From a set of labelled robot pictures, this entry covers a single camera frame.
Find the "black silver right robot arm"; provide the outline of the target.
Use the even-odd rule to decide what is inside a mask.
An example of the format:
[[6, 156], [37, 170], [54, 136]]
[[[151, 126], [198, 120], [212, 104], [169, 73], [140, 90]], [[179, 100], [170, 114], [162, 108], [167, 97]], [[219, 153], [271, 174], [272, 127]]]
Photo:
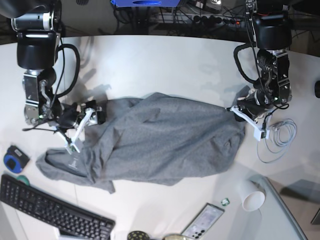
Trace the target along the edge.
[[[10, 19], [17, 37], [17, 64], [25, 69], [22, 85], [25, 92], [24, 117], [35, 130], [49, 124], [56, 131], [101, 125], [105, 110], [95, 100], [83, 104], [63, 104], [60, 98], [75, 87], [80, 72], [80, 53], [72, 44], [63, 43], [62, 3], [59, 0], [2, 0], [0, 14]], [[53, 85], [61, 84], [54, 65], [59, 52], [70, 49], [75, 55], [75, 71], [70, 86], [59, 93]]]

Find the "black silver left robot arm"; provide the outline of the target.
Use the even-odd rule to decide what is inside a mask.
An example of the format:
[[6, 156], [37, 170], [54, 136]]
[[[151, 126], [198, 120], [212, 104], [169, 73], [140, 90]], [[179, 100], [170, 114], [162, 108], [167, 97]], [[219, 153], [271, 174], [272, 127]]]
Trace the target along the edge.
[[[253, 85], [247, 96], [237, 100], [238, 110], [255, 121], [272, 108], [286, 109], [292, 99], [290, 60], [286, 49], [292, 44], [288, 10], [275, 0], [246, 0], [244, 24], [249, 42], [237, 46], [233, 57], [241, 76]], [[248, 77], [239, 52], [253, 51], [257, 79]]]

